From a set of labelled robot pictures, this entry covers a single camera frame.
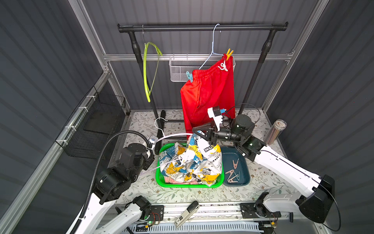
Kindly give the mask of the pink clothespin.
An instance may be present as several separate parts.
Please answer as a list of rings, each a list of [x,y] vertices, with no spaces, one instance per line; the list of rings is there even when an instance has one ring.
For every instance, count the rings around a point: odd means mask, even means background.
[[[229,171],[227,171],[227,172],[225,172],[225,174],[230,174],[230,175],[232,175],[234,173],[234,170],[232,169],[232,170],[229,170]]]

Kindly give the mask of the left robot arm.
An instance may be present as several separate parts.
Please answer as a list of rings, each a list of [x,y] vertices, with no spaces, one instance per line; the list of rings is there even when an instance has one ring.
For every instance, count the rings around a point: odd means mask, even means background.
[[[137,135],[144,140],[145,145],[137,144],[136,146],[128,146],[122,149],[120,159],[116,161],[115,166],[99,173],[99,166],[106,148],[111,144],[111,141],[122,134]],[[70,227],[69,234],[75,234],[79,229],[85,230],[83,220],[90,203],[103,205],[106,202],[117,200],[137,180],[140,172],[149,168],[154,160],[151,147],[152,143],[143,134],[133,130],[115,133],[104,143],[104,147],[97,159],[87,198],[75,223]]]

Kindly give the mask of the pink tie-dye shorts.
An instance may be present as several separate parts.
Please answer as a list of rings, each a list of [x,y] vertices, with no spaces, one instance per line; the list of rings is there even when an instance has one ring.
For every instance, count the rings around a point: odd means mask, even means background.
[[[179,182],[167,176],[164,177],[164,181],[166,184],[185,184],[185,182]]]

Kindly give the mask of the beige clothespin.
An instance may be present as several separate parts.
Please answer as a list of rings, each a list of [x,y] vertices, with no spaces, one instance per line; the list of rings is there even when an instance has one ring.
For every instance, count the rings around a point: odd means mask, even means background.
[[[235,174],[236,174],[235,171],[232,175],[228,174],[227,183],[237,183],[236,181],[232,180],[232,178],[235,176]]]

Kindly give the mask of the blue clothespin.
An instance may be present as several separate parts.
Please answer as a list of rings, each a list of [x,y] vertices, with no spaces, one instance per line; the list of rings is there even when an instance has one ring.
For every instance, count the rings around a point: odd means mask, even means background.
[[[190,82],[193,82],[193,75],[189,71],[186,72],[186,76]]]

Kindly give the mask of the light blue wire hanger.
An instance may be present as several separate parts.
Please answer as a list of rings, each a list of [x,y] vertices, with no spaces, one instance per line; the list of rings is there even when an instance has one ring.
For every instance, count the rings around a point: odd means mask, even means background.
[[[199,70],[201,70],[204,65],[210,60],[210,58],[215,55],[215,56],[223,56],[223,54],[219,54],[219,53],[215,53],[214,52],[214,42],[215,42],[215,30],[216,28],[219,26],[220,24],[217,23],[214,28],[213,28],[213,31],[212,31],[212,42],[211,42],[211,53],[209,54],[208,58],[204,61],[204,63],[199,67]]]

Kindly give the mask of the lilac plastic hanger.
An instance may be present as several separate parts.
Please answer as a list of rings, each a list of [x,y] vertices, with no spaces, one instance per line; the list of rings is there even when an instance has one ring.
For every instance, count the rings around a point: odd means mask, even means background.
[[[189,134],[189,133],[176,133],[176,134],[169,134],[169,135],[166,135],[166,132],[165,130],[162,130],[162,127],[158,127],[158,122],[160,123],[166,123],[166,119],[165,118],[162,118],[162,117],[159,117],[157,118],[154,122],[153,122],[153,127],[156,128],[156,132],[158,130],[161,130],[161,136],[156,136],[157,133],[152,133],[152,130],[151,130],[151,125],[150,125],[150,122],[149,123],[140,123],[139,122],[139,128],[138,128],[138,132],[142,133],[143,135],[146,136],[146,139],[148,141],[148,138],[150,137],[156,137],[158,138],[158,143],[161,143],[161,141],[166,141],[166,140],[186,140],[186,137],[192,135],[192,134]],[[148,169],[146,171],[142,170],[141,174],[140,174],[140,178],[143,178],[145,176],[147,176],[149,173],[153,173],[156,171],[156,168],[153,168],[153,169]]]

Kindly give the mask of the teal clothespin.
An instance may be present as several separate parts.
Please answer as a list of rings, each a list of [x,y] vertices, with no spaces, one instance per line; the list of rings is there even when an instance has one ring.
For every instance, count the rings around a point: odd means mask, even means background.
[[[232,180],[238,182],[240,180],[240,174],[239,173],[235,174]]]

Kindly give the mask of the salmon clothespin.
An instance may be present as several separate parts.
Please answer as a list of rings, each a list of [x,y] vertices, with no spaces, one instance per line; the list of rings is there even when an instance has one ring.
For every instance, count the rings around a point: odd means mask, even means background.
[[[237,159],[237,161],[235,161],[235,160],[232,161],[233,169],[234,169],[234,170],[237,169],[237,167],[238,167],[238,163],[239,163],[239,159]]]

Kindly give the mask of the red shorts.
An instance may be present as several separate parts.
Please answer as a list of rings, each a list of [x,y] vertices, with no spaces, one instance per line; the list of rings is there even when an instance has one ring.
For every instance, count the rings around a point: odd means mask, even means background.
[[[185,130],[211,122],[207,110],[219,106],[235,117],[235,91],[233,57],[226,54],[207,70],[194,70],[193,81],[181,88],[181,101]]]

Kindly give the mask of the yellow clothespin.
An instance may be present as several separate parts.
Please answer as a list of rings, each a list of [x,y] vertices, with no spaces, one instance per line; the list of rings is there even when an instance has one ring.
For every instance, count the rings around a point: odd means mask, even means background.
[[[228,49],[227,53],[226,53],[226,56],[227,56],[227,60],[229,60],[229,58],[232,56],[233,54],[233,50],[231,50],[230,48]]]

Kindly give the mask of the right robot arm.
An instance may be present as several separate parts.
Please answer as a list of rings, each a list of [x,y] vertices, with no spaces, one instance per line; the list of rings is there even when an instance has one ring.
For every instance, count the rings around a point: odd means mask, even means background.
[[[222,120],[214,116],[211,123],[194,127],[192,132],[211,144],[232,142],[244,158],[270,169],[297,190],[291,195],[263,192],[250,210],[261,218],[276,212],[301,213],[315,223],[325,223],[332,205],[337,204],[334,179],[307,171],[254,137],[255,123],[249,116],[239,114],[228,127],[221,126]]]

